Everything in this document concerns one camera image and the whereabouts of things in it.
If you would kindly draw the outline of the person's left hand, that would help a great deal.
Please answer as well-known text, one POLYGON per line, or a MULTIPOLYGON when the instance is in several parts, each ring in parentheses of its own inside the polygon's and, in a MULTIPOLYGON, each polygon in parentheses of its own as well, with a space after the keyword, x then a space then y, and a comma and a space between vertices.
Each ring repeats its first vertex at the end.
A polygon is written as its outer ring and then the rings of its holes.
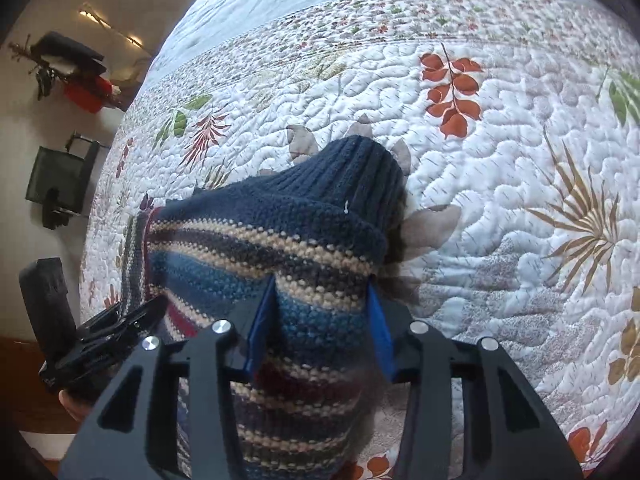
POLYGON ((65 389, 58 393, 58 400, 64 410, 70 414, 70 417, 76 420, 76 422, 83 422, 93 409, 91 403, 74 398, 65 389))

